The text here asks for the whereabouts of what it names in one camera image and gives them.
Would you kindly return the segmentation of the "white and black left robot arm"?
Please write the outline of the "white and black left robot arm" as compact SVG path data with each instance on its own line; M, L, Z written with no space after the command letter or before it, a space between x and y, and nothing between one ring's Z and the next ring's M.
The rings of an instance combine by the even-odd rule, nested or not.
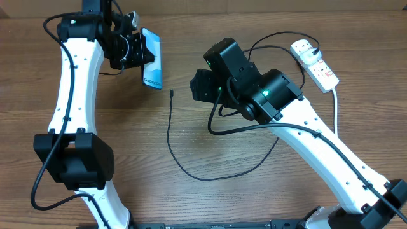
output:
M105 59L114 75L140 67L144 85L162 88L160 36L138 21L116 1L87 0L81 11L61 14L52 36L62 53L59 93L48 131L35 135L33 147L41 173L82 199L97 228L136 227L113 184L113 150L97 135L95 101Z

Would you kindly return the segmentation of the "Samsung Galaxy smartphone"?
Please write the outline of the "Samsung Galaxy smartphone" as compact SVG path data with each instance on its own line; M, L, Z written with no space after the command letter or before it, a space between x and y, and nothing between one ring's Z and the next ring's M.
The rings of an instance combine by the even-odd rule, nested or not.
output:
M142 65L142 82L157 90L163 87L161 38L152 31L141 29L143 45L146 47L146 63Z

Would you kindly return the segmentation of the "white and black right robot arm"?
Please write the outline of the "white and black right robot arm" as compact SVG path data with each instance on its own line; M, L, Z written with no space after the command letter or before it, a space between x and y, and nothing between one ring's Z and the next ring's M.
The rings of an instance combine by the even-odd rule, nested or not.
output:
M285 141L323 179L338 200L318 207L299 228L383 228L401 216L406 182L388 180L360 160L319 118L283 72L260 73L232 38L212 46L190 83L193 98L224 104Z

